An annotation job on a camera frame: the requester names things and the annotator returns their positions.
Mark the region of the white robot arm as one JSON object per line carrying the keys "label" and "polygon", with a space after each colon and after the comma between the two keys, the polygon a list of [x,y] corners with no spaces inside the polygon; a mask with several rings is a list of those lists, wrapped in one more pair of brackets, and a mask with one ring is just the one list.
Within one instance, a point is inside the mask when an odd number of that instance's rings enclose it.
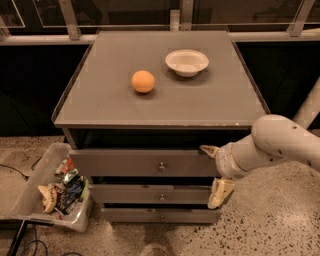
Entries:
{"label": "white robot arm", "polygon": [[221,178],[215,178],[207,206],[220,207],[234,189],[235,181],[256,168],[294,160],[320,171],[320,138],[308,131],[320,112],[320,78],[293,120],[269,114],[258,118],[251,133],[222,147],[201,145],[213,158]]}

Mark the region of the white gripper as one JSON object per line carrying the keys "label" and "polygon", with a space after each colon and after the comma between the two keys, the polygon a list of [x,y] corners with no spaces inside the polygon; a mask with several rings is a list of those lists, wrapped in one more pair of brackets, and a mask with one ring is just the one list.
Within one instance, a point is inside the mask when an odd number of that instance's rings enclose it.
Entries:
{"label": "white gripper", "polygon": [[232,154],[232,144],[228,143],[221,148],[211,145],[201,145],[200,149],[211,158],[215,158],[216,168],[224,178],[215,178],[211,187],[211,194],[207,206],[216,209],[222,205],[232,193],[235,182],[230,179],[241,179],[247,172],[241,169]]}

